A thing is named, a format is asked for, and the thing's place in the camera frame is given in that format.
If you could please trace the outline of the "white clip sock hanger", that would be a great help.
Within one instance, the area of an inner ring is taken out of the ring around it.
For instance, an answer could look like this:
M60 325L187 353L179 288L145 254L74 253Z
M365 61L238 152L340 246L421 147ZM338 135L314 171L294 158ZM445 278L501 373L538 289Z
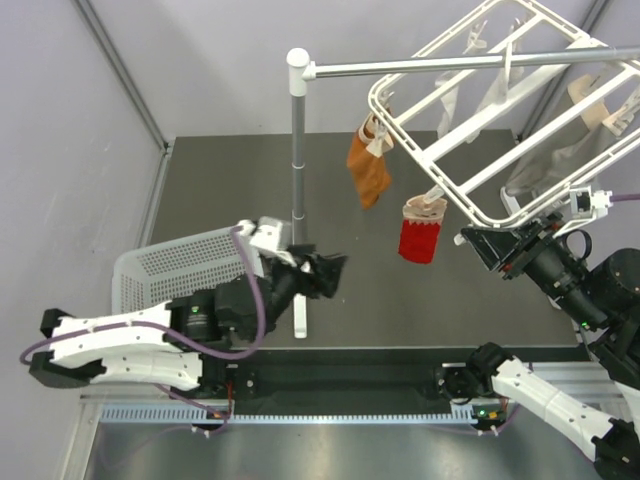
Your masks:
M475 25L485 18L495 7L496 2L485 1L476 9L458 21L450 30L439 35L435 40L424 46L411 58L435 58L435 52L448 44L455 35L463 29ZM591 37L585 31L571 24L554 11L548 9L537 1L523 1L521 7L530 13L531 17L518 30L509 34L498 43L488 54L518 54L511 53L511 43L516 39L524 37L531 29L541 23L550 25L559 34L569 40L566 49L610 47L601 41ZM476 74L482 69L468 70L445 70L453 72L453 77L437 87L433 92L426 95L405 112L392 115L384 101L389 88L395 85L402 77L410 73L385 74L370 89L368 94L368 104L371 113L377 117L387 128L395 141L399 142L411 158L421 167L421 169L435 182L445 196L451 199L460 210L470 219L471 223L490 229L506 229L521 226L538 217L544 210L554 206L556 203L567 198L572 187L583 186L593 180L600 173L617 163L630 152L639 146L639 133L633 131L628 135L619 138L601 154L594 157L583 167L574 171L549 190L535 197L524 206L514 210L509 216L503 219L496 219L485 214L470 198L470 195L488 180L505 170L514 162L523 157L553 133L567 125L571 120L578 117L583 111L590 108L596 102L603 100L606 96L622 87L632 78L639 75L639 57L627 61L595 61L614 65L618 72L611 79L604 82L577 101L572 107L565 110L561 115L551 120L530 137L521 141L513 149L493 161L486 168L470 177L462 184L454 183L449 176L438 166L438 161L446 154L450 153L476 130L483 130L496 120L506 116L516 106L546 86L553 79L564 73L570 66L560 65L532 65L520 67L532 67L533 72L522 78L516 85L508 90L505 100L502 103L494 103L488 106L482 113L474 114L465 120L451 132L445 134L442 139L436 141L427 148L421 148L416 141L405 130L406 122L421 114L425 109L441 100L460 84Z

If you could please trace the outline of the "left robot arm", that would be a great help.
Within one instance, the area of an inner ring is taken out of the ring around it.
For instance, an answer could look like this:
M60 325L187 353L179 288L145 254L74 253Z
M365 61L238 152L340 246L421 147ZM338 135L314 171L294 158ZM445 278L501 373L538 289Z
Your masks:
M216 396L226 387L226 368L259 349L296 298L330 299L338 290L346 255L323 256L312 245L285 254L263 257L263 275L247 267L213 288L142 310L76 318L48 309L43 340L19 360L49 388L159 384Z

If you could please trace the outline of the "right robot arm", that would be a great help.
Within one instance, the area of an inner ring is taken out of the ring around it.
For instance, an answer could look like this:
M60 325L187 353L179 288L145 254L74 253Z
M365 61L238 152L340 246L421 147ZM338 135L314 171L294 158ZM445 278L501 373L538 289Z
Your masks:
M462 239L486 268L505 280L528 277L582 331L596 334L589 353L605 370L631 418L596 410L540 377L494 342L477 347L460 367L436 372L438 393L465 405L480 398L514 401L562 434L603 479L639 476L639 251L619 249L589 268L584 251L568 245L569 232L553 213L516 228L465 227Z

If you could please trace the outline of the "red sock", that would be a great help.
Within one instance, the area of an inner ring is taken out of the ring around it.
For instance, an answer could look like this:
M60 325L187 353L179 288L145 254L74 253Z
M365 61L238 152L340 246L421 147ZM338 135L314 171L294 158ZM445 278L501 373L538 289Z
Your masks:
M446 209L447 201L442 197L428 202L422 195L405 203L398 246L402 258L423 265L433 261Z

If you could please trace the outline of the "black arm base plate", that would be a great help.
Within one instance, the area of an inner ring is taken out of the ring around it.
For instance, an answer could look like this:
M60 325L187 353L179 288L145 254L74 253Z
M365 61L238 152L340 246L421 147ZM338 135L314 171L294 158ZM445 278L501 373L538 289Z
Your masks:
M170 392L192 402L229 401L247 415L411 412L496 396L488 379L462 365L421 361L245 365Z

